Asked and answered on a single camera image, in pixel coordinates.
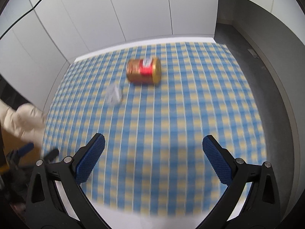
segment blue and yellow checkered cloth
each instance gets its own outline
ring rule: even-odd
[[[161,60],[161,85],[130,84],[127,61],[150,56]],[[104,102],[110,83],[123,90],[118,106]],[[83,191],[146,214],[198,213],[217,203],[226,186],[203,153],[208,134],[247,163],[266,158],[246,78],[228,48],[213,43],[133,47],[72,64],[51,104],[42,154],[58,147],[60,160],[74,155],[96,132],[106,148]]]

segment blue handle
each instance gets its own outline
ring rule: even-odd
[[[215,144],[218,144],[216,140],[213,142],[209,136],[205,136],[202,141],[202,149],[215,170],[220,182],[222,184],[230,185],[233,180],[232,169],[220,152],[222,147],[218,144],[218,149]]]
[[[17,150],[17,155],[18,157],[23,157],[33,149],[34,149],[34,144],[28,143]]]

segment gray wall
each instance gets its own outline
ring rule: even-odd
[[[29,0],[9,0],[0,16],[0,35],[31,8]],[[1,75],[41,110],[48,110],[45,105],[53,98],[49,93],[57,89],[54,82],[67,70],[66,61],[34,11],[0,40]]]
[[[217,21],[232,24],[260,54],[283,98],[295,156],[290,209],[305,188],[305,46],[284,23],[249,0],[219,0]]]

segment gold can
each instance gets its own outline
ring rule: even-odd
[[[130,59],[126,66],[126,77],[133,84],[154,84],[161,81],[161,63],[157,57]]]

